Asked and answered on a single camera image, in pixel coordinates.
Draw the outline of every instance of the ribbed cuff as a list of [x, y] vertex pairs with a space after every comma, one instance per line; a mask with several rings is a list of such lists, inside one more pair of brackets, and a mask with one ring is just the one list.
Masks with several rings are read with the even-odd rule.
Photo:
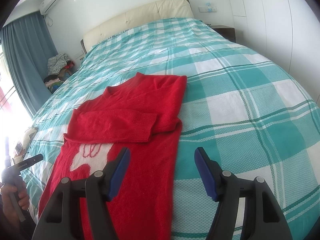
[[148, 142], [157, 116], [158, 114], [136, 112], [132, 120], [132, 129], [128, 134], [128, 140], [130, 142]]

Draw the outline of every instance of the wall outlet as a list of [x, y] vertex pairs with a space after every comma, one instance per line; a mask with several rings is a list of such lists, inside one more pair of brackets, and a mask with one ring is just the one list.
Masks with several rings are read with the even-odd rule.
[[200, 12], [216, 12], [217, 7], [216, 6], [202, 6], [199, 7]]

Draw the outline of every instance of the pillow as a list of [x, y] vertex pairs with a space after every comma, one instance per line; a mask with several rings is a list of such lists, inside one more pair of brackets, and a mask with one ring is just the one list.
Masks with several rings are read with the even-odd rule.
[[25, 131], [24, 135], [19, 139], [13, 154], [15, 164], [23, 160], [25, 153], [29, 149], [30, 143], [32, 142], [37, 132], [38, 132], [37, 127], [30, 127]]

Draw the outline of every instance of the blue gripper pad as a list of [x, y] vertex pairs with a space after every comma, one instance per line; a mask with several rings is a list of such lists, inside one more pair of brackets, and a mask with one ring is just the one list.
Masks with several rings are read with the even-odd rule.
[[129, 166], [129, 162], [130, 150], [127, 148], [111, 177], [110, 190], [107, 196], [109, 201], [111, 201], [116, 195], [118, 195], [125, 172], [127, 171], [127, 168]]
[[216, 192], [216, 183], [214, 177], [211, 174], [208, 164], [204, 160], [198, 148], [195, 150], [195, 163], [207, 195], [211, 197], [213, 201], [217, 201], [218, 195]]

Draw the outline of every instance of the window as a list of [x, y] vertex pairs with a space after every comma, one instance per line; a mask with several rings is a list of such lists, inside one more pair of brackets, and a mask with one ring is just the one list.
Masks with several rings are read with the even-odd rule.
[[4, 169], [5, 152], [12, 156], [16, 142], [30, 125], [31, 118], [12, 83], [0, 43], [0, 172]]

